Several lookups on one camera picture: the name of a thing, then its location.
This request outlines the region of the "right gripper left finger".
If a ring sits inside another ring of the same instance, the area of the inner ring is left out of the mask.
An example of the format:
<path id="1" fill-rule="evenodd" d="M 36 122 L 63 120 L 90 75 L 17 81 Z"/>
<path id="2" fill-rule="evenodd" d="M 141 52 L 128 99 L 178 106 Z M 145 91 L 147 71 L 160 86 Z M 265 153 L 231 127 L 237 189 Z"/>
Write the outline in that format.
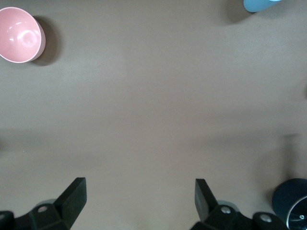
<path id="1" fill-rule="evenodd" d="M 0 230 L 71 230 L 86 202 L 86 178 L 78 177 L 57 199 L 40 202 L 22 216 L 0 211 Z"/>

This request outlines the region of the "glass pot lid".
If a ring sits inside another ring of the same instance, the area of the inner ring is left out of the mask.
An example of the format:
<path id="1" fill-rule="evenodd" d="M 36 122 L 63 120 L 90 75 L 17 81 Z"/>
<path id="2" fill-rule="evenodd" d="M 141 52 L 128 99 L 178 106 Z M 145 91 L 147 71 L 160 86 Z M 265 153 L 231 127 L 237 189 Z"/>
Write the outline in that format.
<path id="1" fill-rule="evenodd" d="M 307 230 L 307 196 L 296 201 L 290 208 L 286 225 L 289 230 Z"/>

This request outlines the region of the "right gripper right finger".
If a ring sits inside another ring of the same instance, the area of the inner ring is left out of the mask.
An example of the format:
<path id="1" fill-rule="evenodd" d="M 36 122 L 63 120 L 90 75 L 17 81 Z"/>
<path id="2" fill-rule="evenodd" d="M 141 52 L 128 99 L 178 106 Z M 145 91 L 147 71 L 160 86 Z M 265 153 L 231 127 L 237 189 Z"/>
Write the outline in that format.
<path id="1" fill-rule="evenodd" d="M 276 215 L 257 212 L 247 218 L 227 204 L 219 204 L 204 179 L 195 180 L 195 206 L 200 221 L 190 230 L 289 230 Z"/>

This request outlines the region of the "brown table cover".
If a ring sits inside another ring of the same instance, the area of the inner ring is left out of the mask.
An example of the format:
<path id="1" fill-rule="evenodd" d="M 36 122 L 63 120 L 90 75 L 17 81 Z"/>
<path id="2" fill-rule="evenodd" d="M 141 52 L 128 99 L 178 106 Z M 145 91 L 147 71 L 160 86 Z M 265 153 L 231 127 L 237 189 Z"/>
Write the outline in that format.
<path id="1" fill-rule="evenodd" d="M 307 178 L 307 0 L 0 0 L 46 33 L 0 58 L 0 210 L 85 177 L 72 230 L 189 230 L 195 179 L 246 216 Z"/>

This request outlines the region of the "blue plastic cup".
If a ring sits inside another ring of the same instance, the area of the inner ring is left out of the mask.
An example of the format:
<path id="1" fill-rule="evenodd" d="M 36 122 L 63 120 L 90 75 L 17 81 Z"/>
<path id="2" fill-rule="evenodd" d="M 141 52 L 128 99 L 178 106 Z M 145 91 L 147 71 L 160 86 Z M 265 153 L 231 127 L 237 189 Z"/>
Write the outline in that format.
<path id="1" fill-rule="evenodd" d="M 244 8 L 250 12 L 260 12 L 265 9 L 268 9 L 282 0 L 243 0 Z"/>

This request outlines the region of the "pink bowl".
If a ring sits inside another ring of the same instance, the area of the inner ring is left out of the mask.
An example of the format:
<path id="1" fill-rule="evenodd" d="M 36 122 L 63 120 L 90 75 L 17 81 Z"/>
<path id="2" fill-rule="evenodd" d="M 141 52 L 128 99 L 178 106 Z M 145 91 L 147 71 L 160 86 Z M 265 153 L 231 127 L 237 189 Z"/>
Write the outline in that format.
<path id="1" fill-rule="evenodd" d="M 32 15 L 17 7 L 0 9 L 0 57 L 26 63 L 40 57 L 45 46 L 45 32 Z"/>

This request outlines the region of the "black cooking pot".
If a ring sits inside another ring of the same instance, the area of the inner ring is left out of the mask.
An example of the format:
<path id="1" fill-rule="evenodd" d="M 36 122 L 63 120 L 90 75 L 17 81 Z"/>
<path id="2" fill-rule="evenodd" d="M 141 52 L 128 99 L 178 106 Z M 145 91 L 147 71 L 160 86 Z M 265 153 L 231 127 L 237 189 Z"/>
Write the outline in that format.
<path id="1" fill-rule="evenodd" d="M 272 196 L 272 209 L 286 225 L 290 208 L 296 201 L 305 196 L 307 196 L 307 179 L 290 179 L 276 187 Z"/>

